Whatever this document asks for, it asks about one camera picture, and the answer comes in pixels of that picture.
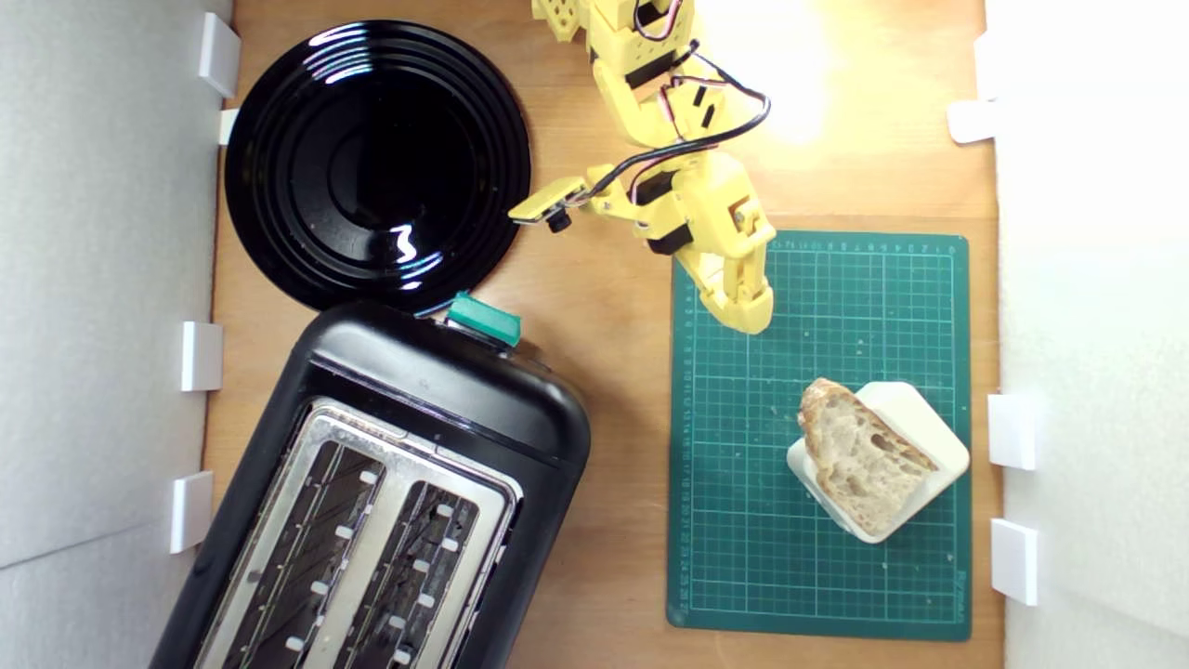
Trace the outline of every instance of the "toaster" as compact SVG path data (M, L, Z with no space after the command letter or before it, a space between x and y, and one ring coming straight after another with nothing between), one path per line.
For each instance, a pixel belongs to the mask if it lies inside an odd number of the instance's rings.
M313 320L153 668L504 664L590 427L562 381L482 324L502 311L460 297L443 321L373 302Z

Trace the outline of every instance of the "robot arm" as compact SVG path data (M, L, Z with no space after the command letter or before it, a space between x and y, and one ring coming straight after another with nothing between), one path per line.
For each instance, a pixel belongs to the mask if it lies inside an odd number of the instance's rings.
M629 141L649 147L586 177L558 179L510 212L518 222L546 220L560 232L570 209L634 221L636 236L674 255L693 278L706 308L724 324L757 333L772 318L765 277L766 245L775 231L747 171L712 151L767 114L762 95L743 88L709 61L693 57L694 0L533 0L533 14L561 42L586 30L586 48L604 103ZM635 89L668 75L637 100ZM762 99L755 114L740 93ZM644 163L624 187L618 176Z

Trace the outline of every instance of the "bread slice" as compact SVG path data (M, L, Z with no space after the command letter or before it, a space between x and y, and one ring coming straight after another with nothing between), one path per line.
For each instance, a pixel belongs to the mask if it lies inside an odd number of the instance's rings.
M828 379L805 390L797 423L818 486L868 535L891 530L912 493L937 472L929 456Z

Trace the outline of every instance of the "white panel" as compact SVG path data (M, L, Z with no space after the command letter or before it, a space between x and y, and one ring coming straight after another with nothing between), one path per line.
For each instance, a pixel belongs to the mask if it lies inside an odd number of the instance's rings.
M993 465L1037 468L1036 415L1027 398L987 396L987 437Z
M1001 386L1044 459L1004 472L1005 516L1044 536L1009 669L1189 665L1185 12L994 4Z
M169 553L178 554L197 545L210 529L214 515L215 476L199 472L174 480L174 506L170 515Z
M200 469L206 397L177 389L178 323L210 314L221 100L194 76L205 5L0 11L0 566L159 522L169 481ZM168 530L156 542L168 560ZM124 574L145 606L176 594Z
M202 46L199 53L199 76L224 97L235 96L239 81L239 36L214 12L202 20Z
M163 511L162 494L157 511ZM194 564L153 523L0 569L0 667L146 667Z
M1042 604L1007 601L1008 668L1185 669L1189 638L1042 586Z
M974 77L980 100L994 100L1004 86L1004 46L987 31L974 40Z
M182 392L222 389L222 326L182 323Z
M1037 531L1002 518L990 522L990 587L1037 605Z

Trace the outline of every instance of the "wooden table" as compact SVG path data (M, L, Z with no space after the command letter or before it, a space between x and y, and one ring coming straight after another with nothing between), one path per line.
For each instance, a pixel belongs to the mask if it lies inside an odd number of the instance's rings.
M731 10L728 5L746 7ZM1002 667L1004 604L989 585L986 402L998 385L993 153L958 147L945 106L974 94L979 0L698 0L704 44L769 93L761 128L728 145L778 227L961 233L970 240L974 372L974 636L964 644L678 630L665 621L669 263L615 222L526 228L480 298L518 313L527 337L578 386L590 465L510 667ZM558 44L527 0L237 0L240 94L284 50L340 23L402 18L486 53L524 106L536 184L630 152L579 44ZM298 332L313 313L251 264L220 193L215 321L224 390L210 398L205 465L221 497Z

